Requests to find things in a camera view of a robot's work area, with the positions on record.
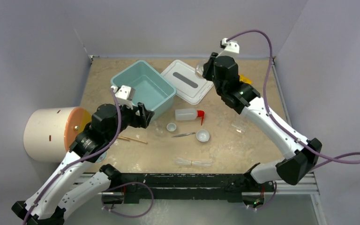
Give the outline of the small glass flask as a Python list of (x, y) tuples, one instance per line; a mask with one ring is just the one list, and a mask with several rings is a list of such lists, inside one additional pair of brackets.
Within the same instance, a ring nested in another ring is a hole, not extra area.
[(199, 79), (205, 79), (203, 76), (204, 73), (204, 65), (207, 63), (206, 60), (201, 60), (197, 63), (196, 67), (195, 67), (195, 75), (199, 78)]

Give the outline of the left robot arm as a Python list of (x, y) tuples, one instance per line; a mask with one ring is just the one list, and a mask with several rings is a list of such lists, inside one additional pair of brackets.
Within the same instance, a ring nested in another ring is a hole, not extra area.
[(117, 191), (121, 186), (120, 173), (111, 165), (104, 165), (76, 188), (70, 187), (110, 148), (121, 131), (128, 126), (147, 128), (153, 116), (154, 112), (147, 110), (143, 103), (133, 108), (99, 106), (45, 184), (26, 201), (15, 202), (11, 210), (25, 225), (62, 225), (97, 193)]

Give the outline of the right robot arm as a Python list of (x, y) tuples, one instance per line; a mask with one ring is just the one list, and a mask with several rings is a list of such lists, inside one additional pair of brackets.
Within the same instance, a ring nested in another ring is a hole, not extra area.
[(296, 185), (316, 165), (322, 143), (309, 139), (289, 126), (270, 107), (250, 84), (240, 81), (238, 64), (230, 56), (213, 52), (203, 65), (203, 78), (212, 81), (222, 101), (239, 115), (253, 122), (280, 150), (283, 159), (254, 165), (247, 171), (244, 184), (251, 191), (263, 183), (283, 180)]

